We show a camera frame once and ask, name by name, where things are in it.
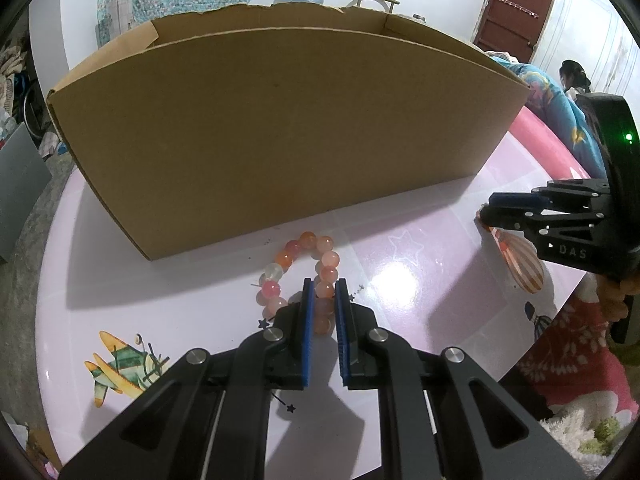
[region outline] floor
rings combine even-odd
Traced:
[[[47,429],[36,373],[35,314],[38,277],[49,227],[66,180],[74,167],[71,156],[46,161],[52,179],[36,202],[14,254],[0,265],[0,408],[33,429]]]

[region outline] hot air balloon sticker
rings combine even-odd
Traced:
[[[531,294],[542,290],[545,271],[534,245],[526,238],[483,224],[479,213],[476,213],[478,223],[493,235],[515,282]]]
[[[551,324],[551,318],[549,316],[536,316],[536,309],[529,301],[524,304],[524,313],[527,315],[527,318],[529,318],[529,321],[533,323],[533,337],[534,340],[537,341],[546,330],[546,327]]]

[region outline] pink cloth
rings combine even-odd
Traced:
[[[610,391],[618,396],[617,412],[631,411],[633,400],[625,369],[607,347],[607,322],[599,303],[587,303],[574,292],[518,368],[548,406],[567,404],[581,395]]]
[[[552,179],[589,178],[556,134],[527,107],[522,107],[509,131]]]

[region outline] pink table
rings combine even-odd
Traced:
[[[567,160],[552,164],[569,171]],[[548,179],[507,134],[475,178],[148,262],[74,171],[50,230],[36,313],[38,378],[60,458],[69,460],[130,403],[113,390],[100,408],[94,403],[94,379],[84,362],[112,360],[101,331],[142,349],[139,334],[156,355],[169,356],[169,364],[198,346],[212,353],[234,348],[258,330],[261,269],[305,230],[334,238],[340,276],[380,325],[419,349],[458,345],[500,378],[534,341],[525,302],[539,315],[555,316],[583,272],[545,264],[542,290],[522,290],[474,216],[492,191],[530,190]],[[291,267],[281,280],[283,296],[300,291],[303,278],[316,274],[315,263],[306,256]],[[313,350],[311,387],[282,393],[296,411],[272,403],[267,479],[350,478],[380,464],[375,392],[342,387],[331,338],[316,337]]]

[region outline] blue blanket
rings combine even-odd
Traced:
[[[592,178],[606,178],[600,145],[587,126],[584,113],[569,99],[551,76],[537,66],[510,63],[492,57],[522,79],[531,88],[525,106],[556,134],[575,160]]]

